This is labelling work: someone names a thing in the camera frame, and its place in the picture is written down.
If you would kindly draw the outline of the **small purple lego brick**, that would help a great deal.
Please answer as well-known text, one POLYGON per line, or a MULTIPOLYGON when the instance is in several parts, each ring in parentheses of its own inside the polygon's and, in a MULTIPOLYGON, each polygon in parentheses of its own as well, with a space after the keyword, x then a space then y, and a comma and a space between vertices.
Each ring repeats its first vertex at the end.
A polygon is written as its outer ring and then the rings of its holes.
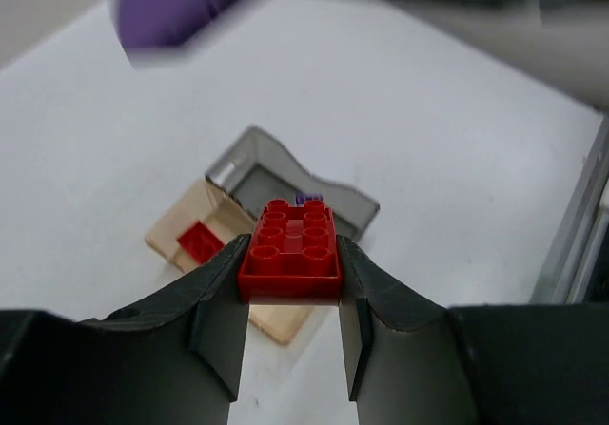
POLYGON ((297 206, 305 206, 310 201, 322 201, 323 195, 320 193, 297 192, 295 194, 295 204, 297 206))

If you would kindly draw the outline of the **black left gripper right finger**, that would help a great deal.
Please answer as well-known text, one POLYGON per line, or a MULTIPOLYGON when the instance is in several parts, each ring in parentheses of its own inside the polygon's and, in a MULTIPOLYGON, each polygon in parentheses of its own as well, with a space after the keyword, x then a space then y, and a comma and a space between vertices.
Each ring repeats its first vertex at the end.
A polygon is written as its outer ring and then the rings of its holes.
POLYGON ((604 424, 608 307, 445 308, 339 237, 348 396, 362 424, 604 424))

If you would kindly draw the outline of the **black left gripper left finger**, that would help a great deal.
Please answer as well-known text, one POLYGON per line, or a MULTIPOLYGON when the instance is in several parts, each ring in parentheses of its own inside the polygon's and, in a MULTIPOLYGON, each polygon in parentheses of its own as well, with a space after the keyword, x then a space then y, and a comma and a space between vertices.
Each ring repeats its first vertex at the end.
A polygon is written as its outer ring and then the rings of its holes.
POLYGON ((220 272, 196 269, 101 320, 3 311, 2 422, 227 423, 248 309, 232 267, 220 272))

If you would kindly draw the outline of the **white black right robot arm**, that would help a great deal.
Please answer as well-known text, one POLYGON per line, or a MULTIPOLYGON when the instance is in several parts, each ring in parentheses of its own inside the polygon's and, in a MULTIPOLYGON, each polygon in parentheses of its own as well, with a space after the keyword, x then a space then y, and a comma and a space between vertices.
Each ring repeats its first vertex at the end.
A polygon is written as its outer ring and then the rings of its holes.
POLYGON ((608 107, 608 0, 390 0, 596 108, 608 107))

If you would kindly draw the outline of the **purple lego piece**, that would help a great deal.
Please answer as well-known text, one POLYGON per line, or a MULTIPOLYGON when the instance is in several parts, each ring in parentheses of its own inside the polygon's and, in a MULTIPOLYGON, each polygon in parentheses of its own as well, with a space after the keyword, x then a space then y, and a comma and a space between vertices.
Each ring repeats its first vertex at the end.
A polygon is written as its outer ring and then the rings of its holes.
POLYGON ((240 0, 115 0, 114 22, 129 62, 171 54, 240 0))

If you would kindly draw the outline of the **red lego brick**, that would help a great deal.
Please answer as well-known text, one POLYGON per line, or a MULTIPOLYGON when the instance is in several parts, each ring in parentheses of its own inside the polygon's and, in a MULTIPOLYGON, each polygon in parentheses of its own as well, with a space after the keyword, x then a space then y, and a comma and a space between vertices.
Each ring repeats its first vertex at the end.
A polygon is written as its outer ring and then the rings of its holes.
POLYGON ((197 265, 206 263, 225 246, 202 222, 194 223, 177 242, 197 265))
POLYGON ((343 288, 333 213, 321 200, 271 200, 238 274, 249 304, 336 305, 343 288))

